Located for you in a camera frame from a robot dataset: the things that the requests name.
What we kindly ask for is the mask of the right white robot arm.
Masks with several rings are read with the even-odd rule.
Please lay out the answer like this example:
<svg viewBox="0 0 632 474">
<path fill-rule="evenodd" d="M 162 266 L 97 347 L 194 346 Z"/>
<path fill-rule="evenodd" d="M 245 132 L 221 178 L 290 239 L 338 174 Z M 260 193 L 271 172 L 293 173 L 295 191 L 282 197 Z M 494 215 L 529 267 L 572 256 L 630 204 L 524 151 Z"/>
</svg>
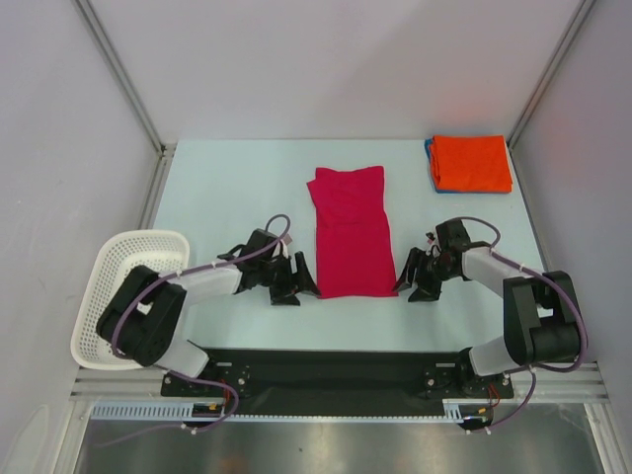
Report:
<svg viewBox="0 0 632 474">
<path fill-rule="evenodd" d="M 475 281 L 503 300 L 503 333 L 463 350 L 455 371 L 457 388 L 478 396 L 492 377 L 537 368 L 577 370 L 588 350 L 588 334 L 573 281 L 565 272 L 540 273 L 504 255 L 491 242 L 471 239 L 468 217 L 450 218 L 428 233 L 428 245 L 409 251 L 394 291 L 409 290 L 411 302 L 436 302 L 444 282 Z"/>
</svg>

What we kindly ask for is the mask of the crimson red t-shirt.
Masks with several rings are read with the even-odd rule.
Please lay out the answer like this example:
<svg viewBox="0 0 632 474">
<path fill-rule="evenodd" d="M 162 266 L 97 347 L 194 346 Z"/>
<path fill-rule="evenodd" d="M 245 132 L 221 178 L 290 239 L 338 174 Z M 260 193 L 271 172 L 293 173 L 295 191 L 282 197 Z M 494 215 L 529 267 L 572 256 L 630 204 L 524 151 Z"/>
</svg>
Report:
<svg viewBox="0 0 632 474">
<path fill-rule="evenodd" d="M 384 168 L 318 167 L 307 188 L 316 211 L 321 297 L 394 297 L 396 272 L 384 204 Z"/>
</svg>

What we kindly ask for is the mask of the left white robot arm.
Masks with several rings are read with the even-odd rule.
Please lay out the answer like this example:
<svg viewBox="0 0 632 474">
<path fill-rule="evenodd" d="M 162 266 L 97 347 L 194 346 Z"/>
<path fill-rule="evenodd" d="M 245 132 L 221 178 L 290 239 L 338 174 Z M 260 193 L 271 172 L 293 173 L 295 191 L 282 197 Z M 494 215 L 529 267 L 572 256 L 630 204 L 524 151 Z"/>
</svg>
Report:
<svg viewBox="0 0 632 474">
<path fill-rule="evenodd" d="M 206 395 L 216 386 L 217 371 L 207 352 L 183 335 L 185 317 L 203 301 L 256 286 L 267 288 L 276 306 L 298 306 L 300 292 L 321 294 L 304 255 L 290 256 L 282 239 L 258 228 L 245 244 L 180 275 L 133 268 L 102 312 L 96 333 L 116 356 L 178 372 L 193 393 Z"/>
</svg>

